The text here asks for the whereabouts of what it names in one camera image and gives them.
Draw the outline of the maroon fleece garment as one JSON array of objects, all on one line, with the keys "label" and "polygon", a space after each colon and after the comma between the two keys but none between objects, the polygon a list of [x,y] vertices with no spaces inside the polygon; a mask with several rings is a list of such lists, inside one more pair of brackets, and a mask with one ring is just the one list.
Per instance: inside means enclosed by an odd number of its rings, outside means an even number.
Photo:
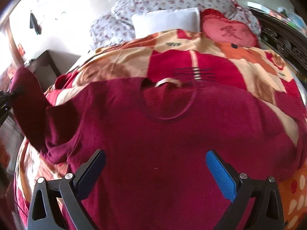
[{"label": "maroon fleece garment", "polygon": [[22,131],[42,158],[75,172],[97,149],[106,166],[83,201],[99,229],[212,229],[227,208],[205,165],[216,150],[255,179],[289,179],[306,159],[306,119],[276,92],[272,105],[208,81],[156,88],[143,78],[89,83],[58,106],[19,69]]}]

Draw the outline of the floral quilt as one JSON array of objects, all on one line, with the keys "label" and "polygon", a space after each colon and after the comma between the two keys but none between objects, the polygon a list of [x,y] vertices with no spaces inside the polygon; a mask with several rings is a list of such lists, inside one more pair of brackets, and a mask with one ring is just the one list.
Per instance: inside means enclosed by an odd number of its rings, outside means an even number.
[{"label": "floral quilt", "polygon": [[256,35],[260,36],[261,26],[252,12],[237,4],[236,0],[118,0],[110,11],[96,19],[89,32],[90,49],[118,45],[135,38],[131,17],[157,10],[176,10],[197,7],[215,9],[227,19],[246,24]]}]

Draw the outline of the dark wooden nightstand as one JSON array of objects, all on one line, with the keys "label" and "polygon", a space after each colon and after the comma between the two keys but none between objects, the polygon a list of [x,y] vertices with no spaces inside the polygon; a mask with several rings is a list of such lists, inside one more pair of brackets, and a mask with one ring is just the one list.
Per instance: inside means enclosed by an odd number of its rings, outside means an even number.
[{"label": "dark wooden nightstand", "polygon": [[56,79],[69,71],[80,58],[80,55],[55,50],[46,50],[38,57],[32,58],[27,68],[39,80],[41,88],[46,91]]}]

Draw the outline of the red heart pillow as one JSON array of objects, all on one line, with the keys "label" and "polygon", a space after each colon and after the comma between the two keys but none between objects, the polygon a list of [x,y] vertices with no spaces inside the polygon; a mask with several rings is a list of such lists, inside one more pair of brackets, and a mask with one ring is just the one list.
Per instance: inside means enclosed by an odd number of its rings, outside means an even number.
[{"label": "red heart pillow", "polygon": [[240,47],[259,47],[258,38],[243,22],[227,19],[215,9],[200,12],[202,33],[216,42],[235,44]]}]

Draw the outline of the orange red patterned blanket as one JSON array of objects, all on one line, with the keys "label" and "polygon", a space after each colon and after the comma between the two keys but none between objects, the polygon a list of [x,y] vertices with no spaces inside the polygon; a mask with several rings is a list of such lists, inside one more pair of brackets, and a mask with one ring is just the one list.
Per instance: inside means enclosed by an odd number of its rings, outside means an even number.
[{"label": "orange red patterned blanket", "polygon": [[[190,81],[208,81],[243,89],[257,99],[276,104],[276,92],[306,108],[286,62],[272,50],[215,42],[201,33],[164,31],[120,45],[99,48],[76,70],[57,79],[43,92],[53,106],[66,103],[89,83],[122,78],[143,78],[156,88],[182,88]],[[18,153],[15,195],[23,221],[39,176],[64,176],[67,163],[52,164],[24,138]],[[278,181],[285,227],[295,229],[306,216],[306,159],[286,180]]]}]

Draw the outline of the black hanging item on wall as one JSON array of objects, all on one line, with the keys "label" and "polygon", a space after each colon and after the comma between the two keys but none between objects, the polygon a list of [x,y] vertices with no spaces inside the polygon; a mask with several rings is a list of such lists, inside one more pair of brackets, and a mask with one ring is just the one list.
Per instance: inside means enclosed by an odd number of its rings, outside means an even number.
[{"label": "black hanging item on wall", "polygon": [[34,29],[36,35],[41,35],[42,33],[42,29],[40,27],[40,25],[38,24],[38,21],[35,17],[35,15],[33,14],[33,12],[30,12],[30,25],[29,25],[30,29]]}]

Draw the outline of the dark carved wooden footboard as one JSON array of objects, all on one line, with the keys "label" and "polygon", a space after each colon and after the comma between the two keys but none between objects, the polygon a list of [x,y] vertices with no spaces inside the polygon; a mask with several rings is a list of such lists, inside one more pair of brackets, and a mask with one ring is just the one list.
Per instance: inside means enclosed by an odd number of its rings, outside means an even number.
[{"label": "dark carved wooden footboard", "polygon": [[306,79],[306,37],[289,24],[254,8],[252,14],[261,26],[261,40],[292,66],[298,76]]}]

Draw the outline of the white pillow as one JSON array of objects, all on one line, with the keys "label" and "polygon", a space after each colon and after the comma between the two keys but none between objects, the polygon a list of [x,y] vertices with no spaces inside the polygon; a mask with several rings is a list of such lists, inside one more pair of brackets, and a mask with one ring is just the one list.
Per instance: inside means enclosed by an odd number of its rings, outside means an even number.
[{"label": "white pillow", "polygon": [[158,10],[145,14],[134,14],[131,16],[131,21],[137,39],[167,30],[181,29],[195,33],[201,31],[198,8]]}]

